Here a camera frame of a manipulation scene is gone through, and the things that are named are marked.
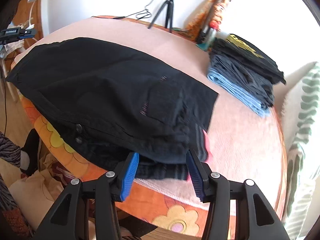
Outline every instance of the pink fabric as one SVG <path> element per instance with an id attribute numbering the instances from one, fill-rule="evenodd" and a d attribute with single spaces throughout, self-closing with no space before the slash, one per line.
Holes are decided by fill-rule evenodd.
<path id="1" fill-rule="evenodd" d="M 245 179 L 253 179 L 270 204 L 276 206 L 282 184 L 283 157 L 274 109 L 270 117 L 260 118 L 238 99 L 207 79 L 209 57 L 206 52 L 184 38 L 156 28 L 148 30 L 145 25 L 89 18 L 51 33 L 36 45 L 75 37 L 111 41 L 143 51 L 217 91 L 219 97 L 206 136 L 209 166 L 229 180 L 243 182 Z M 20 60 L 25 53 L 18 55 L 15 60 Z M 196 198 L 192 184 L 188 181 L 173 179 L 136 181 L 178 201 L 208 208 Z"/>

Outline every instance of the yellow print on shirt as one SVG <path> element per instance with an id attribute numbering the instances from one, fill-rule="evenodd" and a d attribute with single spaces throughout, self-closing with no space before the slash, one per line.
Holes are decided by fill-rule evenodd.
<path id="1" fill-rule="evenodd" d="M 255 56 L 257 57 L 260 57 L 260 58 L 264 58 L 263 56 L 259 55 L 256 53 L 256 51 L 251 48 L 249 45 L 247 45 L 245 42 L 239 40 L 235 35 L 233 34 L 230 34 L 227 38 L 226 38 L 226 41 L 230 42 L 230 43 L 233 43 L 234 45 L 236 45 L 237 47 L 239 48 L 242 48 L 242 49 L 246 49 L 248 51 L 250 51 L 252 54 L 254 54 Z"/>

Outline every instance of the white desk lamp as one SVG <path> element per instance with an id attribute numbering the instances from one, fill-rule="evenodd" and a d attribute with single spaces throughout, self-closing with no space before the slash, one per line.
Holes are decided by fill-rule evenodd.
<path id="1" fill-rule="evenodd" d="M 33 29 L 35 27 L 34 24 L 31 24 L 31 13 L 32 13 L 33 6 L 35 5 L 35 2 L 36 0 L 28 0 L 28 3 L 32 3 L 32 5 L 29 13 L 29 27 L 26 28 L 27 30 Z"/>

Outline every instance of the black garment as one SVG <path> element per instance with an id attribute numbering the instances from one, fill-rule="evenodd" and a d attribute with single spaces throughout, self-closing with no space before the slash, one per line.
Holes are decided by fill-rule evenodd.
<path id="1" fill-rule="evenodd" d="M 107 170 L 130 150 L 144 156 L 137 177 L 186 179 L 189 146 L 207 157 L 202 129 L 218 94 L 141 51 L 91 38 L 43 44 L 7 80 L 66 143 Z"/>
<path id="2" fill-rule="evenodd" d="M 215 54 L 214 48 L 210 53 L 210 60 L 213 69 L 257 98 L 263 104 L 262 108 L 266 109 L 268 106 L 273 106 L 273 88 L 269 80 L 222 52 Z"/>
<path id="3" fill-rule="evenodd" d="M 278 70 L 277 64 L 256 46 L 239 36 L 230 34 L 226 40 L 216 39 L 213 46 L 215 54 L 223 54 L 237 60 L 272 84 L 286 83 L 283 72 Z"/>

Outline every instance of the black shoe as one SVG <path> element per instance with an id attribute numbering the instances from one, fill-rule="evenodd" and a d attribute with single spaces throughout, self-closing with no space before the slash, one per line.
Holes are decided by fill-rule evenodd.
<path id="1" fill-rule="evenodd" d="M 20 169 L 27 176 L 31 176 L 38 169 L 38 159 L 41 149 L 41 140 L 36 129 L 31 129 L 22 151 L 29 155 L 29 167 L 27 170 Z"/>

